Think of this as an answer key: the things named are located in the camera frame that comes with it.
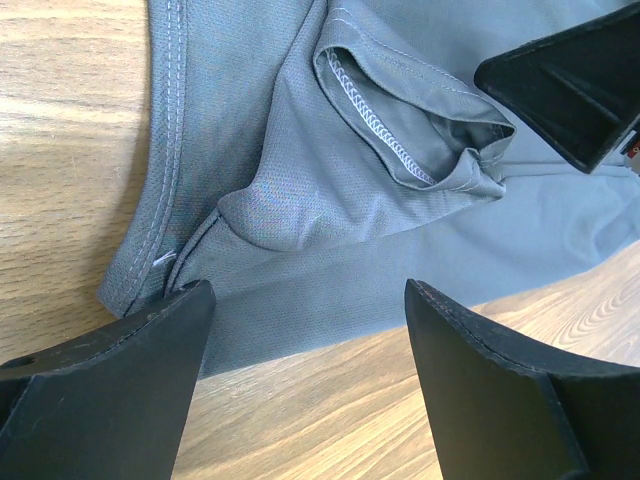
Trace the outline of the grey t shirt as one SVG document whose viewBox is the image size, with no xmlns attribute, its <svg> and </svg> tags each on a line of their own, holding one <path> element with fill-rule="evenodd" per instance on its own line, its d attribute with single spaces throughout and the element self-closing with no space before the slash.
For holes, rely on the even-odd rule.
<svg viewBox="0 0 640 480">
<path fill-rule="evenodd" d="M 474 306 L 639 238 L 639 178 L 585 175 L 473 83 L 617 1 L 152 1 L 144 189 L 99 289 L 195 280 L 213 375 L 400 326 L 423 280 Z"/>
</svg>

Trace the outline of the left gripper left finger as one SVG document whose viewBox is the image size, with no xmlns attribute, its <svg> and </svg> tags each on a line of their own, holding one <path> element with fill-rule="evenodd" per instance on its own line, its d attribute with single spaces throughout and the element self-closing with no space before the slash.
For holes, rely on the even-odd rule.
<svg viewBox="0 0 640 480">
<path fill-rule="evenodd" d="M 1 366 L 4 479 L 168 479 L 216 300 L 192 282 Z"/>
</svg>

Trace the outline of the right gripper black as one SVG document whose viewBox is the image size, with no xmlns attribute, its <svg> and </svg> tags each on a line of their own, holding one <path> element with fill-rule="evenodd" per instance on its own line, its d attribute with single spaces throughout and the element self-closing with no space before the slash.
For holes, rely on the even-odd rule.
<svg viewBox="0 0 640 480">
<path fill-rule="evenodd" d="M 613 154 L 639 171 L 638 3 L 485 60 L 474 83 L 579 171 Z"/>
</svg>

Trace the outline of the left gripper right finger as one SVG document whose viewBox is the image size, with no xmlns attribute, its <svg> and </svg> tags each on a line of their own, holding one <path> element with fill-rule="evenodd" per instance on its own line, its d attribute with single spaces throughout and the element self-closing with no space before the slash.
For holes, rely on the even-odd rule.
<svg viewBox="0 0 640 480">
<path fill-rule="evenodd" d="M 520 334 L 411 280 L 405 312 L 446 479 L 635 479 L 639 371 Z"/>
</svg>

